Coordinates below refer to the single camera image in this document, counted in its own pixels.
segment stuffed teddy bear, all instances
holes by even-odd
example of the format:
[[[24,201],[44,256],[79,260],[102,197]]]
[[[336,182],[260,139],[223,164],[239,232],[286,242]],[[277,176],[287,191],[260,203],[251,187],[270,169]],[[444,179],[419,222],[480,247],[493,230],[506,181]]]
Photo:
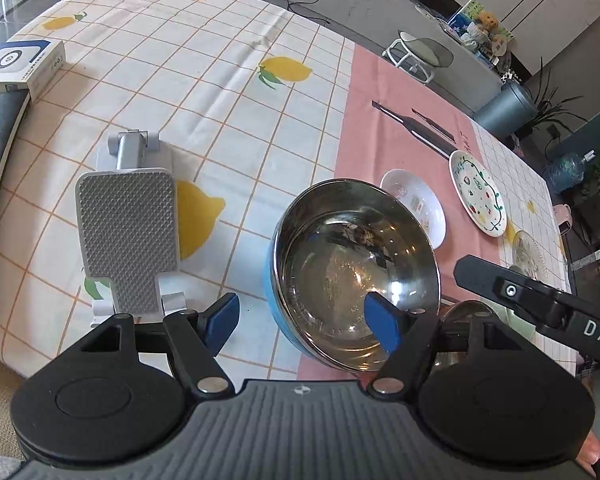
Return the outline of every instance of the stuffed teddy bear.
[[[480,28],[480,30],[483,30],[487,34],[489,34],[495,28],[498,28],[498,26],[500,25],[500,22],[497,20],[497,18],[490,12],[487,12],[486,10],[481,10],[478,13],[476,22],[478,28]]]
[[[480,45],[489,41],[490,32],[498,28],[499,25],[500,23],[493,14],[482,10],[478,13],[476,19],[469,23],[466,33],[460,37],[460,41],[468,50],[475,52]]]

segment white stool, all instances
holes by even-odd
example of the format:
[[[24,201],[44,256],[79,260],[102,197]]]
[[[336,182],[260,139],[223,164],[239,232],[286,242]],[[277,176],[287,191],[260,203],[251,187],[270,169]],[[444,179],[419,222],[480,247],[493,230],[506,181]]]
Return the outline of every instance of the white stool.
[[[436,68],[446,68],[454,60],[446,46],[428,38],[418,40],[406,32],[400,32],[382,57],[424,84],[433,81]]]

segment blue bowl exterior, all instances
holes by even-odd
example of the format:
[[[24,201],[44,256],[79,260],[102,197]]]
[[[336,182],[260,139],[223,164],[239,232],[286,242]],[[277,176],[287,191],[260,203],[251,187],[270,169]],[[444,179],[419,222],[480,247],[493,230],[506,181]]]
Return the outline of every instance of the blue bowl exterior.
[[[287,325],[284,317],[282,316],[282,313],[280,312],[280,306],[276,301],[276,295],[273,291],[273,283],[271,282],[271,251],[272,247],[269,247],[269,251],[267,251],[267,258],[265,260],[263,275],[264,291],[267,297],[267,303],[269,304],[269,310],[271,311],[271,315],[273,316],[273,319],[276,320],[276,323],[280,328],[280,332],[282,332],[285,335],[285,337],[289,339],[289,341],[291,341],[291,344],[303,354],[314,358],[311,355],[311,353],[304,346],[302,346],[302,343],[298,340],[298,338],[291,332],[291,329]]]

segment blue water bottle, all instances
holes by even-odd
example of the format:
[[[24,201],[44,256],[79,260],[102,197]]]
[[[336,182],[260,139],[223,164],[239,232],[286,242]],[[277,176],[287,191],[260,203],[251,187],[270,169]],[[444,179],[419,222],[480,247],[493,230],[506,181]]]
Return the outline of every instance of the blue water bottle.
[[[581,183],[587,163],[592,161],[595,156],[596,153],[593,151],[585,156],[580,156],[577,153],[567,153],[565,156],[554,160],[543,173],[549,191],[557,194]]]

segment stainless steel bowl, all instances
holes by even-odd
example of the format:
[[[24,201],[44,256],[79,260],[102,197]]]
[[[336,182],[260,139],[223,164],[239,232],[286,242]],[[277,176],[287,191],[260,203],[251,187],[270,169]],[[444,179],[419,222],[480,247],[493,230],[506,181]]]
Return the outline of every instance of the stainless steel bowl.
[[[394,197],[359,180],[328,180],[298,196],[276,227],[270,256],[271,297],[286,332],[336,368],[375,371],[386,361],[365,323],[369,291],[401,310],[440,306],[427,235]]]

